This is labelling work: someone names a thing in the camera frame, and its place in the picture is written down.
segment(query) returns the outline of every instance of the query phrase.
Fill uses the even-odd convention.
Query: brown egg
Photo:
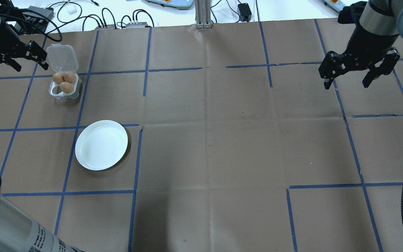
[[[61,73],[55,73],[55,74],[52,76],[52,80],[53,80],[57,85],[60,85],[60,83],[64,82],[63,75],[62,75]]]
[[[72,72],[63,73],[63,79],[66,82],[74,83],[76,81],[76,76]]]
[[[69,82],[64,81],[64,82],[60,83],[60,89],[63,91],[63,93],[70,94],[70,93],[72,93],[72,91],[74,91],[74,85],[72,85]]]

